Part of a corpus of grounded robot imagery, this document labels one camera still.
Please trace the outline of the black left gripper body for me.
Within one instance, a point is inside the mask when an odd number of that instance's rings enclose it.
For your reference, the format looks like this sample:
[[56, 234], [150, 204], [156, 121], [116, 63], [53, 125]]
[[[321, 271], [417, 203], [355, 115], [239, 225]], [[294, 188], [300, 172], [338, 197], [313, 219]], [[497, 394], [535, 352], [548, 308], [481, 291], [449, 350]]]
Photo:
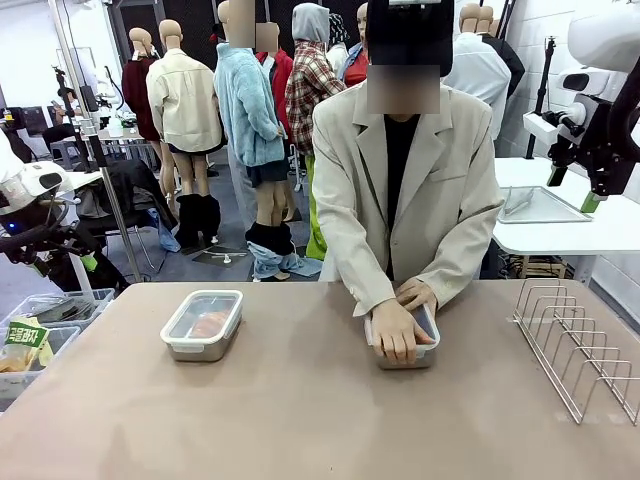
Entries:
[[36, 254], [60, 251], [81, 255], [81, 239], [75, 228], [63, 225], [67, 208], [25, 208], [1, 217], [6, 232], [1, 253], [12, 263], [32, 264]]

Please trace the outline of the person's right hand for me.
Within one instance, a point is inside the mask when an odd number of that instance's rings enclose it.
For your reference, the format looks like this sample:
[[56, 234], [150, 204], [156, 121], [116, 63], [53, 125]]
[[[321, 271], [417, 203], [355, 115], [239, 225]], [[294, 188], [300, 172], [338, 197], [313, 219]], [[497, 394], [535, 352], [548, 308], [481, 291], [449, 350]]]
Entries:
[[413, 312], [424, 303], [406, 305], [390, 299], [376, 306], [371, 314], [372, 344], [379, 357], [392, 365], [410, 365], [417, 359], [418, 345], [431, 345], [434, 339], [417, 323]]

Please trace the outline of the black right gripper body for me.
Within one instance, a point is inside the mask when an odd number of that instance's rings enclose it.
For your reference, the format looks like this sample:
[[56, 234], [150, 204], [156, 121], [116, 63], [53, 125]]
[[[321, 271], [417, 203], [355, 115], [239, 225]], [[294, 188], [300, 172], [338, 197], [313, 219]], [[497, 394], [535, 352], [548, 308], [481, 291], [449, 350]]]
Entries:
[[548, 152], [549, 159], [564, 156], [570, 165], [579, 165], [586, 173], [592, 189], [604, 189], [608, 196], [622, 195], [629, 181], [629, 163], [613, 152], [608, 143], [586, 147], [576, 145], [559, 135]]

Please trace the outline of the person's left hand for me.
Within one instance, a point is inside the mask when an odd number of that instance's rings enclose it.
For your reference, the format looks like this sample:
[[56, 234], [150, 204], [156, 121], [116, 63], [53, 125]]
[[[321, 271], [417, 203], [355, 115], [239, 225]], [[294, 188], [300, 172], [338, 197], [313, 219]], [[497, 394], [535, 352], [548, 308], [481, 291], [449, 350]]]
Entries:
[[420, 306], [426, 306], [432, 314], [438, 307], [437, 298], [432, 289], [418, 278], [411, 278], [396, 289], [397, 301], [409, 312]]

